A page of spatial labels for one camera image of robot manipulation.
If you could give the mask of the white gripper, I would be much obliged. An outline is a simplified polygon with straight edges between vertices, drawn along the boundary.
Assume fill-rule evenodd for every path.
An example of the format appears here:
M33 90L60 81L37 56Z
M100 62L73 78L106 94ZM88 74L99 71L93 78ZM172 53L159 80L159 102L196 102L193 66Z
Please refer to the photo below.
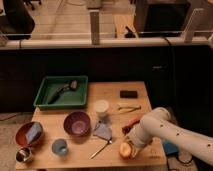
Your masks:
M126 141L131 146L131 157L135 158L152 141L152 136L145 132L140 133L132 128L126 135Z

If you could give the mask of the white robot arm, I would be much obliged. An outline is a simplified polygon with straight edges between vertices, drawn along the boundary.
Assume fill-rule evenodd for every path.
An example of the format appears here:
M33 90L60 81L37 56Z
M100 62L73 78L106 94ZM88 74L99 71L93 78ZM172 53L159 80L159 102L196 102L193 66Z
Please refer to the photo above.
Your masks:
M144 149L153 137L168 140L213 166L213 138L176 126L170 119L167 109L155 108L140 118L127 137L139 150Z

